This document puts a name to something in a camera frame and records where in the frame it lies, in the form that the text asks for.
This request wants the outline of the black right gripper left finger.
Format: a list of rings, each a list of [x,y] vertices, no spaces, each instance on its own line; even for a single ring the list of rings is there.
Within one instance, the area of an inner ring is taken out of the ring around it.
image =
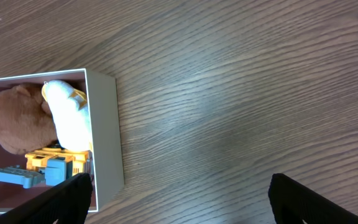
[[[90,175],[79,173],[0,215],[0,224],[84,224],[92,193]]]

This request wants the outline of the white square cardboard box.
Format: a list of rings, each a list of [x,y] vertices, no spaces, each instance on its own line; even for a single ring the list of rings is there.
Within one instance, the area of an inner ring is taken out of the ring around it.
[[[90,170],[93,174],[93,193],[88,211],[98,212],[124,186],[116,81],[113,77],[77,68],[0,78],[0,91],[21,83],[44,84],[50,80],[64,80],[86,93],[93,137],[93,167]],[[24,156],[10,154],[0,146],[0,168],[24,165],[25,162]],[[48,189],[44,184],[24,189],[21,185],[0,182],[0,214]]]

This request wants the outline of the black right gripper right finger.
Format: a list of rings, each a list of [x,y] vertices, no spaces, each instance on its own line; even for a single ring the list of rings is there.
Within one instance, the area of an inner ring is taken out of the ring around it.
[[[285,174],[272,176],[268,197],[278,224],[358,223],[358,216]]]

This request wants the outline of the yellow toy truck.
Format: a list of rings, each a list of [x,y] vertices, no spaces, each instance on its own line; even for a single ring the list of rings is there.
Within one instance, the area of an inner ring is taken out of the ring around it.
[[[25,167],[0,168],[0,182],[30,189],[37,185],[56,186],[79,173],[93,173],[91,151],[70,151],[56,145],[29,152],[25,158]]]

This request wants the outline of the white plush duck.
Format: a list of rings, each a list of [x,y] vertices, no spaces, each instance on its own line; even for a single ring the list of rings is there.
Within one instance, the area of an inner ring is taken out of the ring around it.
[[[93,150],[87,95],[63,80],[50,80],[42,87],[60,145],[69,151]]]

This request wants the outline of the brown plush toy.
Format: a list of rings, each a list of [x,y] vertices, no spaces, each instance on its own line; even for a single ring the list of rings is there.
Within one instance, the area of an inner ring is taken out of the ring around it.
[[[42,86],[22,83],[0,91],[0,145],[11,154],[26,154],[58,139]]]

